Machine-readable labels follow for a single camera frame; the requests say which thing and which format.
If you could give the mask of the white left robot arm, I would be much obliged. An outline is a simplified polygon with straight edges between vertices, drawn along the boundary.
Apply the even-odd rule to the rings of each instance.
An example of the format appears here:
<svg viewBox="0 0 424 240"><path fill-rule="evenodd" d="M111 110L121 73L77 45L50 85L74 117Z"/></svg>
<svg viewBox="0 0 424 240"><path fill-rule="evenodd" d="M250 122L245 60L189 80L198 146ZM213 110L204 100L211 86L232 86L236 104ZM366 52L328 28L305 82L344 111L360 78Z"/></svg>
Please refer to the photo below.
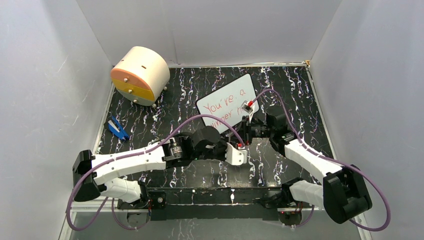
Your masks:
<svg viewBox="0 0 424 240"><path fill-rule="evenodd" d="M103 196L144 208L150 200L146 185L125 180L124 176L186 167L197 160L219 160L237 166L244 162L244 153L211 126L193 133L176 133L147 147L121 153L105 155L83 150L72 167L70 200L87 202Z"/></svg>

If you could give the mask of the white board black frame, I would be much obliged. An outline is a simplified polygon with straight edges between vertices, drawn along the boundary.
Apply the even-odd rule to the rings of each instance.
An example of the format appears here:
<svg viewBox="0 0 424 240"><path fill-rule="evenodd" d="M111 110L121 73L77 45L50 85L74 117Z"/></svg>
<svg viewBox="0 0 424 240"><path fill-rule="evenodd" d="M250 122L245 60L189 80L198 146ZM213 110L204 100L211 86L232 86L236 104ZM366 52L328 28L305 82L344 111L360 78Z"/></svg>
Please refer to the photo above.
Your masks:
<svg viewBox="0 0 424 240"><path fill-rule="evenodd" d="M256 97L252 76L246 73L200 98L195 105L201 115L215 116L234 127L242 121L243 116L248 115L248 112L242 109L242 105Z"/></svg>

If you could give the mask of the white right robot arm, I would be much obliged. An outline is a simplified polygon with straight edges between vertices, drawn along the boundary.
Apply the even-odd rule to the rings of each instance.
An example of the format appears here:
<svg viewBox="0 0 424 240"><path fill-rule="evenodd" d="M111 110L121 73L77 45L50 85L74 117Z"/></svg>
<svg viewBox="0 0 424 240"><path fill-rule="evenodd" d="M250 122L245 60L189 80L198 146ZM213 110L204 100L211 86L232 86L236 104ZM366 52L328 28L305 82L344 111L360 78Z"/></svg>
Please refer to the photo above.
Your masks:
<svg viewBox="0 0 424 240"><path fill-rule="evenodd" d="M371 209L373 203L364 178L354 166L346 167L324 159L323 155L299 141L289 127L286 115L276 107L266 113L265 122L253 117L254 106L241 107L243 114L238 129L246 145L253 138L266 138L272 148L285 158L307 170L318 183L310 183L301 177L281 185L281 191L258 201L266 208L295 207L308 203L323 208L336 223L342 224Z"/></svg>

